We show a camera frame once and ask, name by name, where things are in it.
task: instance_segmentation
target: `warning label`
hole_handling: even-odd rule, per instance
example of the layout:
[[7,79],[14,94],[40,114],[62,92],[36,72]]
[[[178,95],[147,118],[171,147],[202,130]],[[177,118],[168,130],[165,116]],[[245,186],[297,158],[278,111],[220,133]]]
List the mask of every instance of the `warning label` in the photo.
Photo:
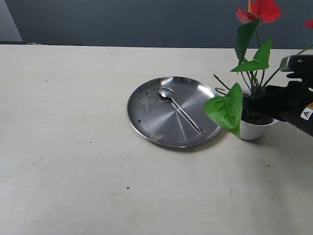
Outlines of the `warning label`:
[[309,104],[301,113],[301,117],[308,121],[313,113],[313,103]]

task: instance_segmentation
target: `potted plant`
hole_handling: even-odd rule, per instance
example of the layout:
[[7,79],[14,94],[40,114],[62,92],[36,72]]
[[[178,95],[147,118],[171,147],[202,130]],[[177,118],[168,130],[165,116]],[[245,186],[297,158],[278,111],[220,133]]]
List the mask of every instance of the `potted plant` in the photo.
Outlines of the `potted plant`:
[[[221,79],[214,74],[214,77],[224,86],[225,89],[215,90],[223,96],[214,97],[205,104],[204,111],[207,116],[216,124],[228,130],[239,138],[245,140],[256,139],[278,121],[265,115],[243,108],[243,97],[253,97],[255,91],[263,89],[269,81],[279,72],[277,69],[268,79],[265,79],[265,70],[269,68],[269,55],[271,40],[260,42],[258,26],[264,23],[276,21],[281,16],[281,10],[274,0],[252,0],[248,2],[248,12],[238,8],[236,11],[238,19],[244,23],[238,28],[235,52],[238,58],[238,65],[231,71],[236,72],[247,86],[243,89],[238,83],[229,88]],[[313,29],[313,20],[306,22],[305,26]],[[246,58],[246,50],[253,38],[256,37],[258,50],[252,60]],[[309,45],[298,54],[313,47]]]

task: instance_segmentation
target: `green leaf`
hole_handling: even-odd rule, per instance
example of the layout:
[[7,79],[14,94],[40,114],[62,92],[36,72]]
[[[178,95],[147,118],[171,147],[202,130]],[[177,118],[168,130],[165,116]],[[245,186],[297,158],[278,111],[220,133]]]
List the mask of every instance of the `green leaf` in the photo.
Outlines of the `green leaf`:
[[255,53],[252,61],[243,62],[237,67],[233,68],[232,72],[245,72],[255,70],[266,70],[269,67],[269,54],[272,45],[272,40],[269,39],[264,42],[261,47]]
[[236,55],[239,59],[239,64],[241,64],[246,55],[246,49],[248,48],[251,39],[259,25],[260,21],[252,21],[249,23],[246,23],[238,28],[237,31],[237,42],[236,42]]
[[225,96],[209,99],[204,106],[206,115],[222,128],[240,137],[243,92],[238,83]]

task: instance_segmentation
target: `white flower pot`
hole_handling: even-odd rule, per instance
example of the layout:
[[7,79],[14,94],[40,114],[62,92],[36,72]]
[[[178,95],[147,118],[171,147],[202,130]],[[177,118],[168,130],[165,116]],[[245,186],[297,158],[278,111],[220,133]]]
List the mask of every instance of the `white flower pot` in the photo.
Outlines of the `white flower pot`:
[[267,125],[254,125],[241,120],[240,138],[244,140],[254,140],[261,137],[270,126],[277,124],[279,121],[273,119],[273,122]]

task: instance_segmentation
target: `spoon handle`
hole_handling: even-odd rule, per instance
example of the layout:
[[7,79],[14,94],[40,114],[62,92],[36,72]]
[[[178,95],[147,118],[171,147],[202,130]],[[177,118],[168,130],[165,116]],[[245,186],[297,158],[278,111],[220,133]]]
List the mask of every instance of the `spoon handle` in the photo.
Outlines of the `spoon handle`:
[[177,104],[177,102],[171,98],[172,102],[179,108],[180,113],[184,116],[184,118],[189,122],[190,125],[199,133],[199,134],[204,134],[203,130],[200,130],[200,128],[196,125],[196,123],[191,119],[191,117],[182,109],[182,107]]

